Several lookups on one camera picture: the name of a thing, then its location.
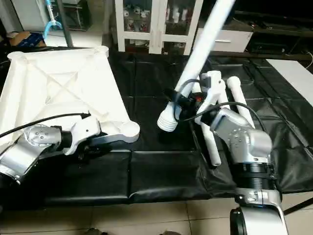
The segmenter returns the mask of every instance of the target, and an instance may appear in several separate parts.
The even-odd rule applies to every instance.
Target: metal stand
[[[64,36],[65,36],[65,40],[67,42],[67,46],[68,47],[74,47],[72,37],[70,35],[69,28],[68,28],[68,25],[66,23],[66,16],[65,16],[65,11],[64,11],[64,6],[62,3],[62,0],[56,0],[55,3],[57,4],[58,11],[60,14],[60,21],[62,24],[62,30],[63,30]]]
[[[313,204],[313,197],[304,202],[299,203],[298,205],[288,208],[287,210],[284,211],[284,215],[288,215],[290,213],[296,212],[312,204]]]

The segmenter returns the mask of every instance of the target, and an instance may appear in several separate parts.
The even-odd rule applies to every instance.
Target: white pipe
[[[198,92],[201,92],[201,86],[199,83],[195,83],[195,85],[192,88],[192,93],[198,93]],[[210,131],[210,126],[204,124],[203,122],[200,123],[200,126],[202,129],[207,151],[210,155],[211,164],[213,166],[221,165],[222,162],[221,162],[220,154],[215,143],[214,135]]]
[[[220,104],[220,103],[226,103],[228,102],[228,98],[227,98],[227,95],[226,95],[226,90],[222,90],[217,102]],[[230,109],[230,106],[229,105],[223,105],[221,108],[228,108]]]
[[[241,90],[241,83],[240,79],[236,76],[232,76],[229,79],[227,79],[227,86],[230,88],[231,93],[234,97],[234,100],[236,102],[240,102],[243,104],[246,104],[246,99],[243,94],[243,91]],[[245,107],[237,105],[238,112],[241,116],[243,116],[247,121],[250,123],[250,125],[255,128],[250,111],[246,109]]]
[[[235,0],[216,1],[211,14],[205,23],[203,32],[194,46],[193,52],[190,55],[186,67],[175,87],[176,91],[180,89],[181,85],[185,81],[189,79],[196,79],[199,75],[234,2]],[[182,91],[182,95],[188,97],[192,87],[192,83],[188,84]],[[173,103],[169,102],[157,120],[157,125],[164,131],[172,132],[177,126],[177,122],[173,116],[173,107]],[[177,108],[177,116],[179,116],[180,111],[181,109]]]

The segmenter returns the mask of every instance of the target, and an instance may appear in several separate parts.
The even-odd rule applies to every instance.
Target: black mat
[[[232,196],[234,183],[220,140],[222,165],[212,169],[197,125],[180,124],[173,133],[157,127],[166,104],[162,91],[175,86],[187,59],[110,51],[110,65],[128,114],[140,125],[139,140],[114,143],[115,152],[90,155],[84,162],[75,156],[40,161],[12,192],[7,207]],[[240,78],[248,105],[257,111],[272,138],[271,159],[283,192],[313,190],[313,107],[265,60],[214,57],[203,68],[203,72],[208,70],[220,70],[224,79],[233,75]],[[1,77],[6,71],[2,68]]]

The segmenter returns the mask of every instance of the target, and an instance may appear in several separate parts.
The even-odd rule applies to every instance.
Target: black cable
[[[253,109],[251,109],[249,106],[247,106],[246,104],[243,104],[243,103],[240,103],[240,102],[225,102],[225,103],[220,103],[220,104],[212,105],[212,106],[209,106],[209,107],[208,107],[207,109],[205,109],[204,111],[202,111],[202,112],[200,112],[200,113],[198,113],[198,114],[196,114],[196,115],[194,115],[194,116],[192,116],[192,117],[188,117],[188,118],[185,118],[185,119],[177,119],[176,116],[175,116],[176,107],[177,107],[177,101],[178,101],[179,97],[181,96],[181,91],[185,88],[185,86],[186,86],[187,84],[189,84],[189,83],[191,83],[191,82],[198,82],[198,83],[200,83],[200,81],[197,80],[197,79],[189,79],[189,80],[185,81],[185,82],[181,85],[181,87],[180,87],[180,89],[179,89],[179,91],[178,91],[178,93],[177,93],[177,95],[176,95],[176,97],[175,97],[175,100],[174,100],[174,108],[173,108],[173,109],[174,109],[174,119],[175,119],[177,122],[191,121],[191,120],[193,120],[193,119],[195,119],[195,118],[197,118],[197,117],[199,117],[199,116],[201,116],[201,115],[203,115],[203,114],[205,114],[205,113],[207,113],[207,112],[211,112],[211,111],[213,111],[213,110],[219,109],[221,106],[224,106],[224,105],[238,105],[238,106],[242,106],[242,107],[248,109],[250,112],[252,112],[253,115],[254,115],[254,116],[256,117],[256,119],[258,120],[258,122],[260,123],[260,126],[261,126],[262,130],[263,130],[264,132],[266,132],[266,128],[265,128],[265,126],[264,126],[262,120],[260,119],[260,117],[257,115],[257,113],[256,113]]]
[[[73,113],[73,114],[60,114],[60,115],[55,115],[55,116],[51,116],[51,117],[46,117],[46,118],[43,118],[43,119],[39,119],[37,121],[32,121],[32,122],[27,123],[27,124],[22,125],[22,126],[15,127],[12,130],[6,131],[6,132],[0,134],[0,138],[2,138],[4,136],[7,136],[9,134],[12,134],[13,132],[16,132],[16,131],[19,131],[21,129],[24,129],[24,128],[28,127],[28,126],[32,126],[32,125],[38,124],[38,123],[43,122],[43,121],[48,121],[48,120],[51,120],[51,119],[56,119],[56,118],[60,118],[60,117],[61,118],[62,117],[68,117],[68,116],[81,116],[82,118],[86,118],[86,117],[90,116],[90,114]]]
[[[176,118],[176,115],[175,115],[175,111],[176,111],[176,108],[177,108],[177,102],[178,102],[178,100],[179,100],[179,97],[181,96],[182,90],[184,90],[184,88],[185,88],[189,83],[192,83],[192,82],[197,82],[197,83],[200,84],[200,81],[197,80],[197,79],[189,79],[189,80],[185,81],[185,82],[180,86],[180,89],[179,89],[179,91],[178,91],[177,94],[176,94],[176,97],[175,97],[175,100],[174,100],[174,108],[173,108],[173,110],[174,110],[174,119],[175,119],[176,122],[179,122],[179,119],[177,119],[177,118]]]

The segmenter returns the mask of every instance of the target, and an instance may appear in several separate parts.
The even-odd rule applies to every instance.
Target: white cabinet
[[[119,51],[189,55],[203,0],[115,0]]]
[[[203,28],[198,28],[195,38],[195,43],[199,39]],[[229,52],[244,52],[248,45],[252,32],[221,30],[215,40],[212,50],[215,51],[229,51]]]

